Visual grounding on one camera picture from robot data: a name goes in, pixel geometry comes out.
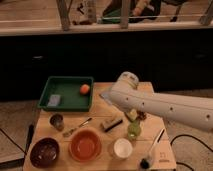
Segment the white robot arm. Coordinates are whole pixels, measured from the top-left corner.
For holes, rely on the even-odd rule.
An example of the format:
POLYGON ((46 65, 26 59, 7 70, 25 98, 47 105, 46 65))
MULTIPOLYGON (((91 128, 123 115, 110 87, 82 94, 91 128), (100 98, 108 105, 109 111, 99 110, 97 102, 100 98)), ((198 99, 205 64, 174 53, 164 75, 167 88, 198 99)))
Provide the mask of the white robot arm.
POLYGON ((120 109, 135 109, 213 132, 213 99, 142 92, 139 78, 123 72, 109 89, 109 99, 120 109))

